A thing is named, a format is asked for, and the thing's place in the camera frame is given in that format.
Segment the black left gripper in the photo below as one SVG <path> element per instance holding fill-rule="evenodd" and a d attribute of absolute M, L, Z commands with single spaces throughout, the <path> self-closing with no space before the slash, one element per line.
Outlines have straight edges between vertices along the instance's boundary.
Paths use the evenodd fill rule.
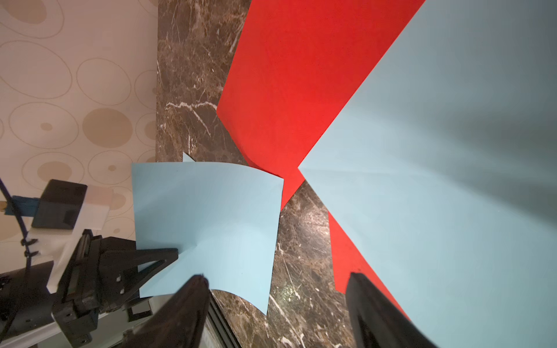
<path fill-rule="evenodd" d="M 136 249 L 132 240 L 81 236 L 57 290 L 53 262 L 1 274 L 1 339 L 56 323 L 71 347 L 92 341 L 103 313 L 129 310 L 139 290 L 178 259 L 178 249 Z"/>

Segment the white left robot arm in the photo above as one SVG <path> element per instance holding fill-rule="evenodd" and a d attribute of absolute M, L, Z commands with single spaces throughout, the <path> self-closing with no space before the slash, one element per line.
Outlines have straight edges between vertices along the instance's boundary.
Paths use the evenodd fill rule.
<path fill-rule="evenodd" d="M 102 314 L 132 307 L 140 288 L 176 261 L 176 249 L 140 250 L 98 235 L 112 198 L 108 188 L 62 181 L 39 198 L 5 197 L 26 264 L 1 274 L 2 340 L 55 324 L 71 347 L 83 347 Z"/>

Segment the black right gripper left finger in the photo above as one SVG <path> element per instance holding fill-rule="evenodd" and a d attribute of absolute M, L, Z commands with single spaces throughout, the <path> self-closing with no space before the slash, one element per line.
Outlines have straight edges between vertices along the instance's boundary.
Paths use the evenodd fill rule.
<path fill-rule="evenodd" d="M 124 336 L 122 346 L 200 346 L 210 304 L 209 282 L 194 275 L 138 331 Z"/>

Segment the light blue paper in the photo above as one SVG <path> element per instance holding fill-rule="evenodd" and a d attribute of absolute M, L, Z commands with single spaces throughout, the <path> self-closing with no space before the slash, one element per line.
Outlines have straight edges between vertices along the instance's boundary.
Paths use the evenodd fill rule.
<path fill-rule="evenodd" d="M 556 346 L 555 1 L 426 1 L 300 171 L 438 347 Z"/>
<path fill-rule="evenodd" d="M 131 173 L 137 248 L 178 251 L 141 295 L 174 294 L 202 274 L 266 313 L 284 181 L 224 162 L 135 163 Z"/>

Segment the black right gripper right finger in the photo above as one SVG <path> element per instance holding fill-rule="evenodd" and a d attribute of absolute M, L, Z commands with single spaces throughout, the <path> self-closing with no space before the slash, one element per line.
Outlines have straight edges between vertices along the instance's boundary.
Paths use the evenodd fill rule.
<path fill-rule="evenodd" d="M 350 274 L 345 299 L 357 347 L 435 346 L 364 274 Z"/>

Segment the red paper sheet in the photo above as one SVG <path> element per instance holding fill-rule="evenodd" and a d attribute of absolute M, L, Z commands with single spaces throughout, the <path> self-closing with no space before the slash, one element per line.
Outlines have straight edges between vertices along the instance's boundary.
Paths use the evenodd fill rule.
<path fill-rule="evenodd" d="M 253 1 L 217 114 L 249 165 L 299 165 L 422 6 L 420 1 Z"/>
<path fill-rule="evenodd" d="M 407 319 L 409 319 L 407 314 L 404 312 L 402 307 L 400 307 L 399 303 L 383 284 L 378 275 L 366 262 L 363 255 L 361 255 L 358 251 L 352 240 L 342 230 L 333 215 L 328 213 L 328 217 L 335 289 L 342 294 L 346 294 L 350 274 L 362 273 Z"/>

